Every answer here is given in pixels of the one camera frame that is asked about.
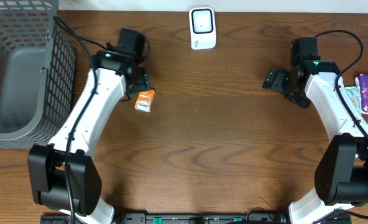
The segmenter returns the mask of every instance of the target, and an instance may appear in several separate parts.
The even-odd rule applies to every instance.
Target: black cable
[[[65,149],[65,183],[67,185],[68,198],[69,198],[69,201],[70,201],[70,210],[71,210],[70,223],[74,224],[76,218],[75,218],[75,205],[73,203],[72,187],[71,187],[71,180],[70,180],[70,164],[69,164],[70,149],[71,149],[72,140],[74,139],[74,134],[75,134],[75,131],[76,131],[76,127],[78,126],[81,117],[83,116],[83,114],[85,113],[87,107],[89,106],[89,104],[91,102],[91,99],[93,99],[94,95],[97,92],[98,78],[97,78],[95,67],[93,65],[93,60],[91,59],[91,55],[90,55],[89,51],[87,50],[86,46],[84,45],[84,43],[81,41],[81,38],[75,33],[75,31],[61,17],[53,16],[53,19],[62,29],[66,30],[80,44],[81,48],[85,51],[85,54],[86,54],[87,58],[90,61],[90,68],[92,69],[93,76],[94,76],[94,87],[93,87],[93,89],[90,93],[90,96],[87,99],[85,105],[83,106],[82,110],[80,111],[78,117],[76,118],[75,122],[73,123],[72,129],[71,129],[70,133],[68,134],[67,148]]]
[[[262,210],[263,212],[265,212],[266,215],[268,215],[268,217],[271,219],[271,221],[273,221],[274,219],[270,216],[270,214],[267,213],[267,211],[262,208],[262,207],[256,207],[256,208],[252,208],[252,210],[250,210],[247,214],[246,214],[246,221],[249,221],[250,216],[252,213],[254,213],[256,210]]]
[[[138,64],[145,62],[149,57],[149,52],[151,51],[151,45],[149,43],[149,39],[145,38],[145,41],[147,42],[147,53],[142,59],[139,60]]]
[[[59,24],[59,26],[61,27],[61,29],[65,30],[67,33],[70,33],[70,29],[69,29],[69,28],[67,28],[67,27],[65,27],[63,24]],[[106,49],[107,49],[106,47],[104,47],[102,44],[100,44],[100,43],[98,43],[98,42],[95,42],[95,41],[93,41],[93,40],[86,39],[86,38],[84,38],[84,37],[79,36],[78,34],[77,34],[76,36],[78,36],[78,38],[79,38],[79,39],[84,40],[84,41],[87,41],[87,42],[89,42],[89,43],[91,43],[91,44],[95,44],[95,45],[97,45],[97,46],[101,47],[101,48],[102,48],[102,49],[104,49],[104,50],[106,50]]]
[[[351,63],[349,66],[347,66],[343,71],[341,71],[337,75],[337,77],[336,77],[336,79],[334,81],[334,89],[336,90],[336,93],[338,94],[341,103],[343,104],[343,106],[347,110],[347,112],[350,115],[351,119],[353,120],[354,124],[357,126],[357,128],[360,130],[360,132],[364,135],[364,137],[368,141],[368,134],[366,133],[365,129],[361,126],[360,122],[357,120],[357,118],[355,117],[354,113],[352,113],[350,107],[347,105],[347,103],[344,100],[343,95],[341,94],[341,91],[340,91],[341,86],[339,86],[339,79],[340,79],[341,75],[344,72],[346,72],[349,68],[351,68],[353,65],[355,65],[359,61],[359,59],[361,59],[362,54],[364,53],[364,45],[362,44],[361,39],[356,34],[353,34],[352,32],[349,32],[347,30],[329,30],[329,31],[326,31],[326,32],[322,32],[320,34],[317,34],[317,35],[315,35],[315,37],[317,38],[319,36],[322,36],[322,35],[325,35],[325,34],[334,33],[334,32],[340,32],[340,33],[349,34],[350,36],[352,36],[353,38],[355,38],[358,41],[358,44],[359,44],[359,46],[361,48],[361,51],[359,53],[358,58],[355,59],[355,61],[353,61],[353,63]],[[332,215],[338,214],[339,212],[345,213],[345,214],[348,214],[348,215],[352,215],[352,216],[357,217],[357,218],[368,220],[368,215],[360,215],[358,213],[350,212],[350,211],[347,211],[345,209],[337,208],[337,209],[334,209],[331,213],[327,214],[325,217],[320,218],[319,220],[314,221],[313,223],[320,223],[323,220],[328,219]]]
[[[80,37],[80,36],[79,36],[79,38],[80,38],[81,40],[87,41],[87,42],[89,42],[89,43],[91,43],[91,44],[95,44],[95,45],[97,45],[97,46],[101,47],[101,48],[102,48],[102,49],[104,49],[104,50],[106,50],[106,49],[107,49],[107,48],[106,48],[106,47],[104,47],[102,44],[97,43],[97,42],[95,42],[95,41],[93,41],[93,40],[89,40],[89,39],[86,39],[86,38],[84,38],[84,37]]]

